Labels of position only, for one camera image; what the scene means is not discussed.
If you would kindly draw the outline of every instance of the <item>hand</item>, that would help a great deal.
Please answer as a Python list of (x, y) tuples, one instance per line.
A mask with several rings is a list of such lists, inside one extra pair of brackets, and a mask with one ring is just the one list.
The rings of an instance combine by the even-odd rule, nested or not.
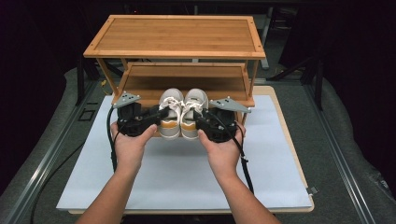
[(119, 133), (117, 122), (111, 124), (111, 133), (115, 140), (115, 149), (117, 154), (117, 170), (126, 169), (127, 171), (136, 172), (139, 170), (143, 154), (145, 151), (145, 145), (147, 141), (157, 131), (157, 125), (153, 124), (149, 126), (141, 135), (137, 137), (130, 137)]
[[(239, 123), (237, 125), (242, 132), (237, 129), (235, 138), (239, 144), (242, 144), (246, 129)], [(240, 157), (240, 151), (233, 139), (224, 143), (215, 143), (210, 141), (202, 130), (198, 131), (198, 135), (202, 145), (206, 148), (210, 168), (216, 179), (220, 181), (223, 178), (236, 177), (236, 164)]]

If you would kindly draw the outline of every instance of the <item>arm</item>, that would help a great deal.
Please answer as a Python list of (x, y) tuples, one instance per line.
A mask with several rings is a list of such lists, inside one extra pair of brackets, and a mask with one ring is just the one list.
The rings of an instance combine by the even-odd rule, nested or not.
[[(236, 223), (280, 223), (277, 218), (250, 192), (236, 173), (240, 154), (233, 140), (225, 143), (211, 142), (204, 131), (198, 131), (201, 143), (206, 148), (210, 168), (219, 182), (230, 205)], [(241, 131), (235, 138), (242, 142)]]
[[(151, 125), (137, 137), (117, 136), (117, 170), (77, 223), (120, 223), (141, 166), (145, 144), (156, 130), (156, 125)], [(117, 123), (111, 125), (111, 132), (114, 138), (118, 132)]]

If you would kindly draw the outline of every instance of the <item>forearm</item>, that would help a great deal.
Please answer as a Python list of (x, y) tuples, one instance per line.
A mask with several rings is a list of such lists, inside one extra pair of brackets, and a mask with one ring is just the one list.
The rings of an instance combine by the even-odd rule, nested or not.
[(120, 223), (136, 175), (117, 169), (77, 223)]
[(280, 223), (236, 175), (218, 178), (236, 223)]

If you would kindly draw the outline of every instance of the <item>wooden shelf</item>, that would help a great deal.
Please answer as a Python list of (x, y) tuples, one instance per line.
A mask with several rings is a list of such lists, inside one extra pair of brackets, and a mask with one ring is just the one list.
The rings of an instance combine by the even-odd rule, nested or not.
[(119, 85), (119, 95), (127, 91), (140, 95), (144, 107), (157, 105), (164, 91), (177, 88), (187, 94), (192, 88), (206, 92), (209, 100), (230, 96), (253, 107), (250, 83), (244, 63), (128, 63)]

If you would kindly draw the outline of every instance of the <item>sneaker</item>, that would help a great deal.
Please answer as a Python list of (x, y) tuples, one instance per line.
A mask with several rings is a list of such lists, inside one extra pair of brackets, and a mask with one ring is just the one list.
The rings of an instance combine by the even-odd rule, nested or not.
[(194, 111), (202, 116), (203, 109), (207, 109), (209, 102), (207, 95), (200, 89), (190, 90), (183, 102), (183, 112), (181, 113), (181, 134), (185, 139), (194, 140), (198, 138), (198, 132), (193, 119)]
[(160, 110), (169, 106), (168, 117), (161, 120), (159, 132), (166, 140), (173, 140), (180, 136), (180, 114), (183, 103), (183, 93), (172, 88), (166, 90), (160, 98)]

